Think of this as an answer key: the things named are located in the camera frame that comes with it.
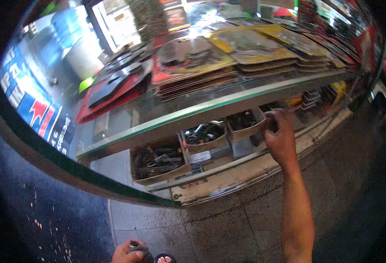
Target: green glass edge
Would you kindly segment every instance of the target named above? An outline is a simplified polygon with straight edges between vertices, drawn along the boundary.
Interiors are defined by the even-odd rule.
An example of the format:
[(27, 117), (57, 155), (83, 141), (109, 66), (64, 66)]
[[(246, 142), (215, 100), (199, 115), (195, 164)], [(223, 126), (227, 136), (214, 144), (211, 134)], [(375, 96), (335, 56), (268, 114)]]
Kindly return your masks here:
[(116, 182), (100, 173), (94, 172), (89, 168), (71, 160), (62, 155), (46, 141), (44, 141), (31, 127), (25, 123), (18, 115), (16, 110), (7, 100), (5, 94), (0, 90), (0, 115), (8, 127), (17, 135), (26, 145), (39, 152), (46, 159), (52, 161), (60, 169), (68, 172), (74, 177), (103, 188), (105, 190), (120, 194), (126, 197), (140, 199), (139, 203), (161, 204), (167, 207), (181, 207), (179, 201), (158, 197), (156, 195), (139, 191), (135, 188)]
[(178, 121), (180, 119), (184, 119), (184, 118), (187, 118), (187, 117), (190, 117), (190, 116), (193, 116), (193, 115), (196, 115), (196, 114), (199, 114), (199, 113), (203, 113), (205, 111), (208, 111), (208, 110), (211, 110), (211, 109), (214, 109), (214, 108), (218, 108), (218, 107), (221, 107), (221, 106), (224, 106), (224, 105), (227, 105), (227, 104), (231, 104), (231, 103), (234, 103), (234, 102), (237, 102), (237, 101), (242, 101), (242, 100), (245, 100), (245, 99), (248, 99), (248, 98), (253, 98), (253, 97), (256, 97), (256, 96), (260, 96), (260, 95), (264, 95), (264, 94), (267, 94), (267, 93), (272, 93), (272, 92), (276, 92), (278, 90), (282, 90), (282, 89), (286, 89), (288, 87), (292, 87), (292, 86), (296, 86), (296, 85), (300, 85), (302, 83), (306, 83), (308, 82), (309, 80), (304, 80), (304, 81), (301, 81), (301, 82), (296, 82), (294, 84), (290, 84), (290, 85), (286, 85), (286, 86), (282, 86), (282, 87), (278, 87), (278, 88), (274, 88), (274, 89), (271, 89), (271, 90), (268, 90), (268, 91), (261, 91), (261, 92), (257, 92), (255, 94), (250, 94), (250, 95), (246, 95), (246, 96), (242, 96), (242, 97), (238, 97), (238, 98), (234, 98), (234, 99), (231, 99), (229, 101), (225, 101), (225, 102), (221, 102), (221, 103), (217, 103), (215, 105), (211, 105), (211, 106), (208, 106), (206, 108), (202, 108), (202, 109), (198, 109), (197, 111), (194, 111), (194, 112), (191, 112), (191, 113), (188, 113), (188, 114), (185, 114), (185, 115), (182, 115), (176, 119), (169, 119), (167, 121), (164, 121), (164, 122), (161, 122), (159, 124), (156, 124), (156, 125), (152, 125), (152, 126), (149, 126), (148, 128), (144, 128), (144, 129), (141, 129), (137, 132), (133, 132), (131, 134), (128, 134), (127, 136), (123, 136), (121, 138), (118, 138), (114, 141), (111, 141), (111, 142), (108, 142), (104, 145), (101, 145), (100, 147), (98, 148), (95, 148), (95, 149), (92, 149), (92, 150), (89, 150), (89, 151), (86, 151), (85, 153), (81, 154), (78, 156), (78, 158), (82, 158), (82, 157), (85, 157), (85, 156), (88, 156), (90, 155), (91, 153), (97, 151), (97, 150), (101, 150), (109, 145), (112, 145), (112, 144), (115, 144), (115, 143), (118, 143), (122, 140), (126, 140), (130, 137), (133, 137), (135, 135), (138, 135), (138, 134), (141, 134), (141, 133), (144, 133), (146, 131), (149, 131), (149, 130), (152, 130), (152, 129), (155, 129), (157, 127), (160, 127), (160, 126), (164, 126), (166, 124), (169, 124), (169, 123), (172, 123), (172, 122), (175, 122), (175, 121)]

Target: tiled floor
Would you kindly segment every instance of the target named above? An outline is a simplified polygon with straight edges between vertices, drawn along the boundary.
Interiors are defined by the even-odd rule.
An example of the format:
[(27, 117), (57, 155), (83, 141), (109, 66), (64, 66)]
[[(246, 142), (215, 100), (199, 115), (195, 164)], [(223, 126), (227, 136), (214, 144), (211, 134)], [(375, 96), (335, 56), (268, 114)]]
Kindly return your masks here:
[[(359, 261), (384, 224), (384, 134), (377, 128), (375, 112), (365, 107), (300, 161), (315, 221), (315, 262)], [(109, 165), (99, 167), (111, 177), (121, 173)], [(137, 237), (153, 255), (170, 253), (178, 262), (282, 262), (282, 184), (282, 175), (276, 174), (182, 210), (111, 201), (116, 241)]]

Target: flip-flop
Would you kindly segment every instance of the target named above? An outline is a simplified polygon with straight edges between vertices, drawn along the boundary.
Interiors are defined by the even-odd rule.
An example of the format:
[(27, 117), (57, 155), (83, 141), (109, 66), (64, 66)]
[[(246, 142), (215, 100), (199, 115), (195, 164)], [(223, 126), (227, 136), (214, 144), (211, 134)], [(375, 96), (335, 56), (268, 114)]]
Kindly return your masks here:
[(158, 259), (161, 257), (163, 257), (163, 258), (169, 257), (171, 259), (171, 263), (177, 263), (177, 261), (175, 261), (175, 258), (173, 256), (168, 255), (168, 254), (164, 254), (164, 253), (161, 253), (155, 257), (155, 263), (158, 263)]

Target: cardboard box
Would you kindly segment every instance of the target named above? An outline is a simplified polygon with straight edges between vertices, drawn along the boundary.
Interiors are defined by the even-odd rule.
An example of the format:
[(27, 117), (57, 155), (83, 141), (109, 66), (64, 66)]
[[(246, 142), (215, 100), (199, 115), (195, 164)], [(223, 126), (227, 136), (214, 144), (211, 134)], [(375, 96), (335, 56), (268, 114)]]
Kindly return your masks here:
[(182, 144), (185, 146), (187, 153), (189, 155), (197, 154), (203, 151), (209, 151), (213, 149), (218, 149), (227, 145), (227, 122), (224, 120), (224, 134), (219, 138), (210, 141), (205, 144), (187, 144), (186, 138), (184, 137), (184, 131), (180, 131), (180, 136), (182, 140)]
[(251, 110), (251, 112), (256, 118), (257, 124), (242, 130), (233, 130), (230, 122), (226, 120), (228, 128), (228, 140), (231, 144), (248, 139), (250, 136), (258, 133), (263, 128), (263, 120), (265, 118), (263, 112), (259, 108), (254, 108)]
[[(165, 146), (173, 146), (177, 148), (181, 148), (183, 152), (183, 158), (184, 158), (184, 165), (178, 167), (177, 169), (174, 169), (170, 172), (166, 172), (157, 176), (152, 176), (149, 178), (145, 179), (137, 179), (136, 172), (135, 172), (135, 167), (133, 166), (133, 161), (135, 160), (136, 154), (138, 151), (142, 148), (145, 148), (147, 146), (150, 146), (152, 149), (154, 148), (160, 148), (160, 147), (165, 147)], [(167, 181), (170, 179), (174, 179), (177, 176), (182, 176), (185, 175), (186, 173), (189, 173), (191, 171), (190, 164), (189, 164), (189, 159), (188, 159), (188, 154), (186, 154), (186, 151), (184, 147), (182, 146), (182, 141), (180, 138), (180, 135), (174, 135), (171, 137), (167, 138), (162, 138), (159, 141), (153, 141), (148, 144), (145, 144), (141, 147), (134, 147), (130, 149), (130, 171), (132, 173), (132, 179), (134, 182), (142, 184), (144, 186), (150, 185), (153, 183), (158, 183), (158, 182), (163, 182)]]

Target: forearm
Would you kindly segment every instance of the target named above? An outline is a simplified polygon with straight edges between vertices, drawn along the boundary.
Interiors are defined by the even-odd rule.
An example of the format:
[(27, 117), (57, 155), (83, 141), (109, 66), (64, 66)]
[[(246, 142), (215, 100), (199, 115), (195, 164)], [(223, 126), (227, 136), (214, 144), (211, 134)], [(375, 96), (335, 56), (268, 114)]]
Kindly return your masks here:
[(298, 161), (283, 167), (281, 242), (287, 262), (311, 262), (314, 225), (310, 199)]

